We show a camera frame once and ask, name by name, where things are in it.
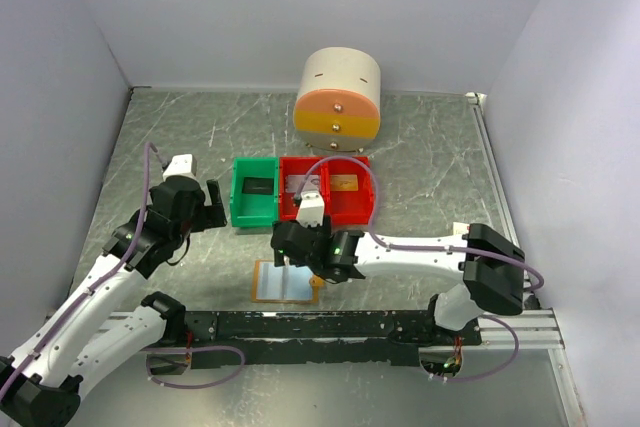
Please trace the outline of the silver card with black stripe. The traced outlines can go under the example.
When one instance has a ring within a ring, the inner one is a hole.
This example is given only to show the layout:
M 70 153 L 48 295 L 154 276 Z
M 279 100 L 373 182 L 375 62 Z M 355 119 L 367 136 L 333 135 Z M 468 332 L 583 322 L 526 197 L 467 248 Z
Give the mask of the silver card with black stripe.
M 284 187 L 286 193 L 295 194 L 300 186 L 302 186 L 302 192 L 320 191 L 321 177 L 316 174 L 310 175 L 308 178 L 305 178 L 304 174 L 291 174 L 285 177 Z

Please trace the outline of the tan leather card holder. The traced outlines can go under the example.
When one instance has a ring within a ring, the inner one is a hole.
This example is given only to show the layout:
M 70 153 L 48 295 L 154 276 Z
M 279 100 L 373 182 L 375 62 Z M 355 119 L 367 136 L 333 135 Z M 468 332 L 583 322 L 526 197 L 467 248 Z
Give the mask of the tan leather card holder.
M 254 266 L 251 301 L 254 303 L 314 305 L 319 302 L 325 281 L 308 267 L 284 265 L 257 260 Z

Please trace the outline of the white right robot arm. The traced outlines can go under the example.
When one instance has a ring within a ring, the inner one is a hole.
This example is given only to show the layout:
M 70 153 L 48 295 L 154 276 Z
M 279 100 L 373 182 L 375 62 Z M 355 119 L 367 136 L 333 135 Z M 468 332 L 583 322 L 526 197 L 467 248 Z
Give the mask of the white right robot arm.
M 426 337 L 443 345 L 483 313 L 518 316 L 524 308 L 524 252 L 491 227 L 472 223 L 463 234 L 433 238 L 376 237 L 332 231 L 330 221 L 306 227 L 278 222 L 270 241 L 274 263 L 307 267 L 334 283 L 383 275 L 421 275 L 453 286 L 436 295 L 424 321 Z

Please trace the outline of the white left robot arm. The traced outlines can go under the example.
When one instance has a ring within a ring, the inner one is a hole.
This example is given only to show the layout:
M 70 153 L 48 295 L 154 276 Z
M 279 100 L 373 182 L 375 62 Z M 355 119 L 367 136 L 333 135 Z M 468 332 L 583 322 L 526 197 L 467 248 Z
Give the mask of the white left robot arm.
M 1 360 L 1 410 L 20 426 L 65 426 L 81 400 L 138 351 L 187 335 L 186 308 L 162 292 L 146 296 L 123 325 L 99 328 L 193 233 L 224 227 L 217 181 L 174 175 L 147 190 L 143 208 L 114 230 L 93 267 L 51 318 Z

